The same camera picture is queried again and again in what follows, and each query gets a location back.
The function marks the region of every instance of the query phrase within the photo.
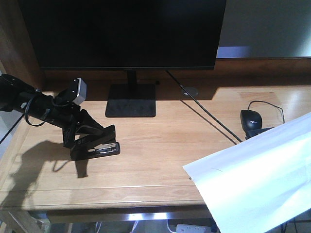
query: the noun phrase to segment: wall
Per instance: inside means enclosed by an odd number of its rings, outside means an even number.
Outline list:
[[[311,0],[227,0],[218,58],[311,57]]]

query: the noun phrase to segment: monitor screen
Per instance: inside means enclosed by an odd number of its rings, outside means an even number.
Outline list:
[[[19,0],[42,69],[213,69],[225,0]]]

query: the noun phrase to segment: desk leg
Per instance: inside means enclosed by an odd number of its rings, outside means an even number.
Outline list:
[[[0,219],[16,233],[42,233],[27,211],[0,211]]]

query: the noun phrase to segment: computer monitor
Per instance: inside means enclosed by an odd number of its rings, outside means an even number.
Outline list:
[[[18,0],[42,69],[125,70],[107,117],[153,117],[137,70],[213,69],[226,0]]]

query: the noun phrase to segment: black cable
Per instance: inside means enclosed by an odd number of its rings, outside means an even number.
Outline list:
[[[69,103],[66,103],[66,104],[64,104],[64,105],[58,105],[58,104],[54,103],[54,99],[53,99],[52,96],[51,96],[51,103],[52,103],[52,105],[53,105],[54,107],[67,107],[67,106],[69,106]]]
[[[5,134],[5,136],[1,139],[0,144],[6,139],[6,137],[10,134],[10,132],[17,126],[17,124],[22,120],[24,117],[24,113],[20,116],[20,118],[14,123],[14,125],[9,129],[9,131]]]
[[[281,233],[285,233],[286,232],[286,228],[287,228],[287,222],[285,222],[285,226],[283,225],[283,223],[280,225],[280,229],[281,229]]]
[[[296,225],[296,218],[293,218],[293,221],[294,221],[295,231],[296,231],[296,233],[298,233],[297,225]]]
[[[239,139],[238,136],[236,136],[230,129],[228,129],[223,123],[221,123],[216,117],[214,117],[208,110],[206,110],[200,103],[199,101],[197,101],[190,93],[189,91],[183,87],[183,85],[169,72],[166,71],[174,80],[175,82],[178,83],[178,85],[188,94],[188,96],[191,97],[191,99],[193,99],[197,105],[200,106],[200,108],[203,109],[204,112],[206,112],[211,118],[213,118],[218,124],[220,124],[225,130],[227,130],[232,136],[234,136],[239,142],[242,142],[241,139]]]
[[[32,123],[29,122],[29,119],[28,119],[28,111],[29,111],[30,105],[34,101],[34,99],[39,95],[39,93],[40,92],[37,91],[36,94],[28,101],[26,109],[25,109],[25,120],[26,120],[27,124],[29,124],[31,126],[36,126],[36,127],[39,127],[39,126],[43,125],[46,122],[46,121],[43,121],[40,124],[33,125]]]
[[[254,103],[254,102],[267,103],[267,104],[269,104],[269,105],[271,105],[271,106],[273,106],[273,107],[276,107],[276,108],[280,109],[280,110],[282,111],[283,124],[285,123],[284,112],[283,112],[283,109],[282,109],[281,107],[278,107],[278,106],[276,106],[276,105],[274,105],[274,104],[272,104],[272,103],[266,102],[266,101],[253,100],[253,101],[251,101],[251,102],[249,103],[247,110],[249,110],[249,107],[250,107],[251,104]]]

